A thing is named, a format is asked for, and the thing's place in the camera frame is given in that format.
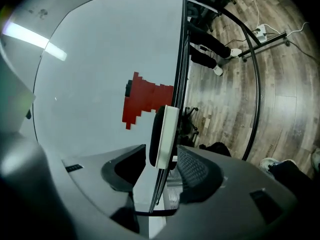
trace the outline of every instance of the white sneaker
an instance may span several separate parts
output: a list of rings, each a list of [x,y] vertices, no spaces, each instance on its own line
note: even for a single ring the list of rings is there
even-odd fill
[[[295,165],[296,162],[293,161],[292,159],[287,159],[287,160],[284,160],[282,162],[272,158],[272,157],[267,157],[267,158],[264,158],[260,161],[259,163],[259,167],[263,170],[263,171],[266,171],[266,172],[270,172],[270,169],[273,167],[273,166],[277,166],[285,161],[291,161],[292,163],[294,163]]]
[[[227,59],[238,58],[239,54],[242,54],[242,50],[240,49],[231,49],[230,56]]]
[[[221,67],[219,67],[218,65],[216,65],[213,69],[213,72],[217,75],[217,76],[221,76],[223,74],[223,70]]]

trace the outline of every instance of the black metal pole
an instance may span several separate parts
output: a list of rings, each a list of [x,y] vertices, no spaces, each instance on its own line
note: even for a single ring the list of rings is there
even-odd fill
[[[257,129],[258,129],[258,123],[259,123],[259,117],[260,117],[260,105],[261,105],[261,82],[260,82],[260,73],[259,73],[259,66],[258,66],[258,61],[257,57],[255,54],[254,47],[251,43],[251,40],[249,38],[249,35],[246,31],[246,28],[244,25],[240,25],[242,28],[242,31],[244,33],[245,39],[249,45],[249,50],[252,55],[252,61],[253,61],[253,67],[254,67],[254,75],[255,75],[255,111],[254,111],[254,121],[253,121],[253,126],[252,126],[252,131],[250,135],[250,139],[248,142],[248,145],[246,146],[244,155],[242,157],[242,160],[247,160],[249,153],[251,151],[251,148],[254,144],[254,140],[257,134]]]
[[[269,45],[269,44],[273,43],[274,41],[277,41],[277,40],[279,40],[279,39],[285,38],[286,36],[287,36],[287,33],[286,33],[286,32],[283,32],[283,33],[281,33],[281,34],[278,34],[278,35],[270,38],[269,40],[267,40],[267,41],[265,41],[265,42],[263,42],[263,43],[261,43],[261,44],[256,45],[255,47],[253,47],[253,50],[255,51],[255,50],[257,50],[257,49],[259,49],[259,48],[261,48],[261,47],[264,47],[264,46],[266,46],[266,45]],[[251,52],[250,49],[245,50],[243,53],[240,53],[240,54],[239,54],[239,57],[242,57],[242,56],[244,56],[244,55],[247,55],[247,54],[250,53],[250,52]]]

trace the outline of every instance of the red object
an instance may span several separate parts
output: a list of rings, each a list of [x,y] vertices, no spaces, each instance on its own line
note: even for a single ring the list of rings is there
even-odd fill
[[[134,72],[129,97],[124,97],[122,122],[130,130],[131,124],[136,124],[136,117],[141,117],[141,112],[156,112],[161,106],[171,105],[174,87],[172,85],[156,85],[148,82]]]

